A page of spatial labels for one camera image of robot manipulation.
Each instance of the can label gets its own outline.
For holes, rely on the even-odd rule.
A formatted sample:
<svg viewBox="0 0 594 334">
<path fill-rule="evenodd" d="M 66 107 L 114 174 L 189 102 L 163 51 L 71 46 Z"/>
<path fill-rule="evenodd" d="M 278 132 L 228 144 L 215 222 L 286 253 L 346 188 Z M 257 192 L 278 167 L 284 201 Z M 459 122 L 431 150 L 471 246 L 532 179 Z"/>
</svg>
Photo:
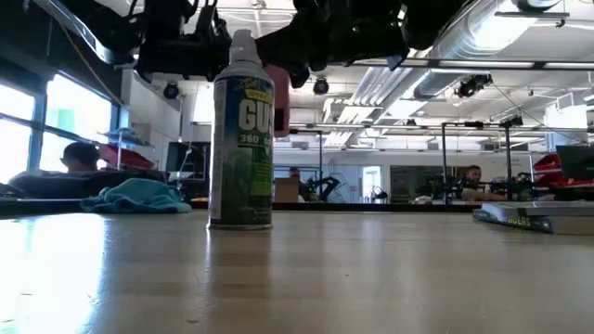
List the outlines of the can label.
<svg viewBox="0 0 594 334">
<path fill-rule="evenodd" d="M 212 225 L 269 225 L 273 85 L 233 76 L 214 85 Z"/>
</svg>

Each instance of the towel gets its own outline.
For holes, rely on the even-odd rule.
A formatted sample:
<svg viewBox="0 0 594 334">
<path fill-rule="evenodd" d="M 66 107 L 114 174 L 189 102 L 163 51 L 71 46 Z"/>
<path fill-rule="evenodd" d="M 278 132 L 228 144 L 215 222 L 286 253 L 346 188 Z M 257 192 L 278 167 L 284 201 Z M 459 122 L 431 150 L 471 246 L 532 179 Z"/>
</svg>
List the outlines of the towel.
<svg viewBox="0 0 594 334">
<path fill-rule="evenodd" d="M 173 186 L 153 180 L 131 178 L 114 188 L 106 187 L 99 196 L 83 199 L 85 212 L 101 213 L 181 213 L 192 208 L 182 202 Z"/>
</svg>

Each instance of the wooden table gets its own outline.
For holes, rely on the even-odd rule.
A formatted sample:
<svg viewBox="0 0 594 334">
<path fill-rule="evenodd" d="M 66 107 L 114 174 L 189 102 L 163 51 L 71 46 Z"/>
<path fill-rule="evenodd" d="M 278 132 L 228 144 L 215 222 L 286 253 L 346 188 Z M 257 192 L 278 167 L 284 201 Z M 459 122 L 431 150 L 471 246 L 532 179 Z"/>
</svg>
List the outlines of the wooden table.
<svg viewBox="0 0 594 334">
<path fill-rule="evenodd" d="M 0 222 L 0 332 L 591 333 L 594 238 L 469 214 L 275 213 Z"/>
</svg>

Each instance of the aerosol can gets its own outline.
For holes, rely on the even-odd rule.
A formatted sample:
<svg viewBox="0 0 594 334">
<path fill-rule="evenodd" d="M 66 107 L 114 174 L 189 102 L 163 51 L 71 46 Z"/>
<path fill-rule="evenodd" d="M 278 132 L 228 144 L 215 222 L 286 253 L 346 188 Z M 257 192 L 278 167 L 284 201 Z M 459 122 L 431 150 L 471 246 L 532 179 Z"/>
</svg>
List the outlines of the aerosol can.
<svg viewBox="0 0 594 334">
<path fill-rule="evenodd" d="M 214 79 L 209 228 L 272 226 L 274 96 L 251 32 L 236 31 Z"/>
</svg>

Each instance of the security camera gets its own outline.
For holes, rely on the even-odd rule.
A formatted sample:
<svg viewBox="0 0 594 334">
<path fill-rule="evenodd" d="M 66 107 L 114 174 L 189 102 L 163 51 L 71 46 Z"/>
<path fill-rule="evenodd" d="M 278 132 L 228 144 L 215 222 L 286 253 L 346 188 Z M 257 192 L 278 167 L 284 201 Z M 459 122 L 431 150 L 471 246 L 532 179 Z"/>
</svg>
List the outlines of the security camera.
<svg viewBox="0 0 594 334">
<path fill-rule="evenodd" d="M 163 96 L 167 99 L 176 99 L 179 96 L 179 87 L 177 83 L 168 83 L 163 89 Z"/>
<path fill-rule="evenodd" d="M 314 83 L 314 94 L 325 95 L 329 89 L 330 86 L 328 85 L 326 78 L 319 77 L 316 79 L 316 83 Z"/>
</svg>

